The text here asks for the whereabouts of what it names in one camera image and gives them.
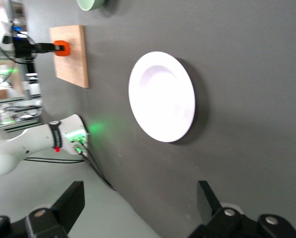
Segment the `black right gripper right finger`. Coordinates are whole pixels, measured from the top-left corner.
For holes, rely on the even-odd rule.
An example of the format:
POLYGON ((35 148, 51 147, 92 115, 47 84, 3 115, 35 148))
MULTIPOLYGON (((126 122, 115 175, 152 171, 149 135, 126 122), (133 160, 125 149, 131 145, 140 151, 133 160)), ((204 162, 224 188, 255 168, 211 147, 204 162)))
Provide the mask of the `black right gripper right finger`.
POLYGON ((223 207, 207 181, 197 183, 200 224, 187 238, 296 238, 296 229, 285 218, 262 214, 256 221, 232 207, 223 207))

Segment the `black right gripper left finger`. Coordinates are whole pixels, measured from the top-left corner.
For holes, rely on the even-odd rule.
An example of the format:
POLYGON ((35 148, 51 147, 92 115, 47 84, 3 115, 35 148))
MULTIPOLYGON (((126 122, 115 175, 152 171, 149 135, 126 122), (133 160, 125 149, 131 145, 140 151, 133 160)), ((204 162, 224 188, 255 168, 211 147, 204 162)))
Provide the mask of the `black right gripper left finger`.
POLYGON ((84 207, 84 183, 74 181, 50 208, 35 209, 14 223, 0 215, 0 238, 69 238, 84 207))

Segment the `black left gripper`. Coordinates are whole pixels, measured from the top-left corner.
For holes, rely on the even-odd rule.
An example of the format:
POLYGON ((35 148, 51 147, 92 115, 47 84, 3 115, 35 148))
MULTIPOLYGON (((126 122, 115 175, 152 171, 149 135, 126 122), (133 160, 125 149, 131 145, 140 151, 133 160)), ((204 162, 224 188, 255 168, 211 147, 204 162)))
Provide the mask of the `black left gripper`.
POLYGON ((13 37, 14 56, 17 59, 35 59, 37 53, 51 53, 64 51, 63 45, 55 45, 51 43, 31 43, 28 38, 13 37))

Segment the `orange fruit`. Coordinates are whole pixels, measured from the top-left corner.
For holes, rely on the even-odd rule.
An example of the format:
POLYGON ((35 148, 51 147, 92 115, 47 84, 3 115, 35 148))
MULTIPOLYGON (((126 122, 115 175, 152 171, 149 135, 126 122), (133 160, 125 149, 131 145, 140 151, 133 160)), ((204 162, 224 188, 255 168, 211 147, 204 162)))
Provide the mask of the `orange fruit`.
POLYGON ((59 57, 69 56, 71 53, 70 46, 68 42, 63 40, 54 41, 55 55, 59 57))

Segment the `white round plate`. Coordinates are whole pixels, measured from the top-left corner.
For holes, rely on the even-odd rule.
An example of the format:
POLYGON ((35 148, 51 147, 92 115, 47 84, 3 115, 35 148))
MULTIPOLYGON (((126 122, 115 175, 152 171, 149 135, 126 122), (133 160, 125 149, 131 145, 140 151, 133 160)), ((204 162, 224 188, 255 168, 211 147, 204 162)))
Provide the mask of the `white round plate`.
POLYGON ((161 142, 175 142, 190 129, 196 109, 192 81, 184 66, 164 52, 150 52, 135 63, 129 102, 141 129, 161 142))

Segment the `wooden cutting board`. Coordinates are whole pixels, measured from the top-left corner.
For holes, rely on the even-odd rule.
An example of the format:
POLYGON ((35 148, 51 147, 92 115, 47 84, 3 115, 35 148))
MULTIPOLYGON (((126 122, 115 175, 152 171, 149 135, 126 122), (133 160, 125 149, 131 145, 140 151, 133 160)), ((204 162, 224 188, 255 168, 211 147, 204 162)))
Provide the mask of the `wooden cutting board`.
POLYGON ((71 53, 66 57, 54 54, 56 77, 82 88, 88 88, 88 70, 83 25, 60 26, 49 29, 51 41, 68 42, 71 53))

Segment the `pale green bowl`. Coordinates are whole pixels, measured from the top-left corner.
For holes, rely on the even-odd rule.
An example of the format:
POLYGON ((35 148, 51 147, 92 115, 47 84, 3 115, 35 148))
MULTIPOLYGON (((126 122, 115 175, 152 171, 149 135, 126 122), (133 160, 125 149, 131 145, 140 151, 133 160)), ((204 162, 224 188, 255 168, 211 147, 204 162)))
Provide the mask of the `pale green bowl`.
POLYGON ((77 5, 83 11, 91 11, 100 8, 106 0, 76 0, 77 5))

